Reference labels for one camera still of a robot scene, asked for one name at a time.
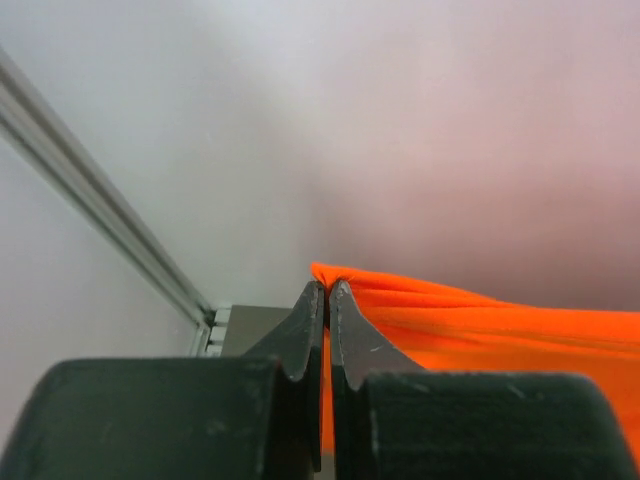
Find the orange towel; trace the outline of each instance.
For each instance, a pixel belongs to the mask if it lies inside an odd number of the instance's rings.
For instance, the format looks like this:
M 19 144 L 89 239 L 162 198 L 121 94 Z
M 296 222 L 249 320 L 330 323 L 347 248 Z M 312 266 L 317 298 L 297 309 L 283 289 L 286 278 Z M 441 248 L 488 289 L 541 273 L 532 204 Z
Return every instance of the orange towel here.
M 396 275 L 317 263 L 311 270 L 327 289 L 348 280 L 364 316 L 427 369 L 588 375 L 611 402 L 640 465 L 640 313 L 535 308 Z M 323 448 L 330 452 L 328 349 L 325 335 Z

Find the orange cloth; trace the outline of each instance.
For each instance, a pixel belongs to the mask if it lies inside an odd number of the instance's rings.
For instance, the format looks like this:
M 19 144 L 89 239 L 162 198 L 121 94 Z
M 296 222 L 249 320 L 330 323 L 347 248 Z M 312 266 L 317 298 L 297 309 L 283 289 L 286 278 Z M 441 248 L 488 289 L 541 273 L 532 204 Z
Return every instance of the orange cloth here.
M 317 263 L 311 270 L 327 290 L 349 281 L 364 316 L 427 369 L 589 376 L 640 465 L 640 313 L 535 308 L 397 275 Z M 328 349 L 325 335 L 323 448 L 333 451 Z

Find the metal frame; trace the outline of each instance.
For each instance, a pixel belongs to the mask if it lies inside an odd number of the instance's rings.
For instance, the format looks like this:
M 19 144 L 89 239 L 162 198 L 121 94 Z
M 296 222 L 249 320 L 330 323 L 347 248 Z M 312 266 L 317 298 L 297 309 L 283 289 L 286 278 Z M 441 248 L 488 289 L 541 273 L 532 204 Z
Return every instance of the metal frame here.
M 180 312 L 206 332 L 213 311 L 140 217 L 0 49 L 0 131 Z

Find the white panel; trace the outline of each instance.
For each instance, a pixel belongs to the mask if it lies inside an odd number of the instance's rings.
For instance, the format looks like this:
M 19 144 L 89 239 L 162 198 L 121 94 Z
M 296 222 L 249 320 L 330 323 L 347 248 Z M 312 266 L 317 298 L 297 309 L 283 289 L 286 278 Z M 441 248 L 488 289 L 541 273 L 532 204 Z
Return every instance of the white panel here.
M 1 446 L 54 363 L 186 355 L 195 327 L 1 134 L 0 172 Z
M 0 43 L 210 301 L 311 260 L 640 308 L 634 0 L 0 0 Z

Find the white surface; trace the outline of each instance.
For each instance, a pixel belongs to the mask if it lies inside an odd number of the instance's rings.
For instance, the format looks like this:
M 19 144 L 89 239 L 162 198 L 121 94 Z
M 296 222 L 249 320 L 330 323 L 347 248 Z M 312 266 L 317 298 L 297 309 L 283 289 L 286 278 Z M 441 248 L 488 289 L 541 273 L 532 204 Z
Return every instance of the white surface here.
M 0 447 L 54 363 L 182 356 L 195 327 L 0 133 Z
M 0 43 L 214 303 L 311 260 L 640 308 L 634 0 L 0 0 Z

